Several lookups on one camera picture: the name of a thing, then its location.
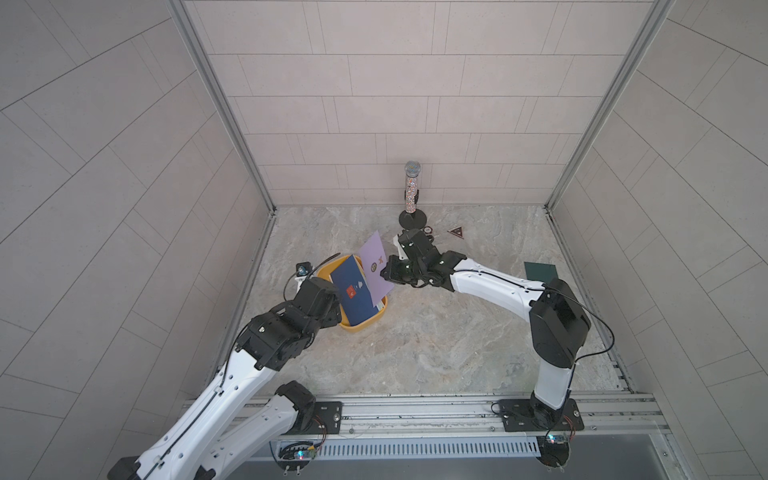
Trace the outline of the navy blue envelope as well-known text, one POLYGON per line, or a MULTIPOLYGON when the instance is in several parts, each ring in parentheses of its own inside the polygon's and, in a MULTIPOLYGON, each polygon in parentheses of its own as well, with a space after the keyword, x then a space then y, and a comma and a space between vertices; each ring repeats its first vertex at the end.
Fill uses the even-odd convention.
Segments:
POLYGON ((364 323, 379 313, 370 289, 354 256, 347 256, 331 273, 331 282, 339 289, 340 303, 350 326, 364 323))

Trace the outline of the purple envelope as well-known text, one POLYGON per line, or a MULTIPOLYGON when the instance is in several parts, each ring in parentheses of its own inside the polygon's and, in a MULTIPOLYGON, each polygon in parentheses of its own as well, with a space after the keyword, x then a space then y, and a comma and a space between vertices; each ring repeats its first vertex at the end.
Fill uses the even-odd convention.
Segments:
POLYGON ((381 272, 387 265, 388 257, 384 251, 380 233, 375 231, 357 253, 361 269, 370 293, 371 301, 377 306, 394 288, 394 284, 385 280, 381 272))

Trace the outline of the dark green envelope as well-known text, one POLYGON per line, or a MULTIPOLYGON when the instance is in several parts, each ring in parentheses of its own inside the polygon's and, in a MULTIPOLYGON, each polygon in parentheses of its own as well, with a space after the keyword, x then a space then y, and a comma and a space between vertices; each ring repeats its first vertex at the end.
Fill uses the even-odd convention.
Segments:
POLYGON ((553 280, 559 278, 557 268, 553 264, 525 262, 524 268, 526 279, 530 281, 538 281, 543 284, 549 284, 553 280))

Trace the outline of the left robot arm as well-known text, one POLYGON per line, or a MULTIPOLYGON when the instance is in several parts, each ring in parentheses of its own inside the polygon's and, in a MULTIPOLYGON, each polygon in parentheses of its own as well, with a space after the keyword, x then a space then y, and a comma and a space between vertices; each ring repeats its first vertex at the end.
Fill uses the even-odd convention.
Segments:
POLYGON ((294 299, 250 320, 221 371, 169 431, 141 455, 118 460, 108 478, 225 479, 277 437, 305 432, 315 422, 316 398, 296 381, 239 425, 231 423, 321 329, 340 321, 338 288, 318 277, 304 280, 294 299))

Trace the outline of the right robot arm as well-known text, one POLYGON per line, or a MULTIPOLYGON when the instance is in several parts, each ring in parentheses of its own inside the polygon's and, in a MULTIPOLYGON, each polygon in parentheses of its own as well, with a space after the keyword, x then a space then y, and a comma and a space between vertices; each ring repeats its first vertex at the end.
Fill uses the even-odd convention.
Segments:
POLYGON ((528 321, 540 367, 532 404, 549 411, 563 407, 577 357, 591 321, 570 286, 556 278, 548 283, 493 270, 455 252, 440 252, 419 229, 402 232, 380 276, 413 288, 432 286, 472 295, 528 321))

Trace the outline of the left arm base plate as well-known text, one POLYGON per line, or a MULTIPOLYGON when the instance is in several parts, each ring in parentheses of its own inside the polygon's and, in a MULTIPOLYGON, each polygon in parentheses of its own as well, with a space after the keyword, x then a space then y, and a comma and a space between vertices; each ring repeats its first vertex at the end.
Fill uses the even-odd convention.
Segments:
POLYGON ((298 413, 294 425, 286 435, 336 435, 341 429, 342 413, 342 402, 316 402, 312 412, 303 410, 298 413))

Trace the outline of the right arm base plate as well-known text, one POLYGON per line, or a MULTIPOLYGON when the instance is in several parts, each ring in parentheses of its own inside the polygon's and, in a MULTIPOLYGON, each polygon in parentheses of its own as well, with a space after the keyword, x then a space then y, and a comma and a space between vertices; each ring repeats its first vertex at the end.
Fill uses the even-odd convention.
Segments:
POLYGON ((535 396, 529 399, 501 399, 491 412, 503 423, 506 432, 582 431, 584 422, 576 401, 566 398, 560 409, 552 409, 535 396))

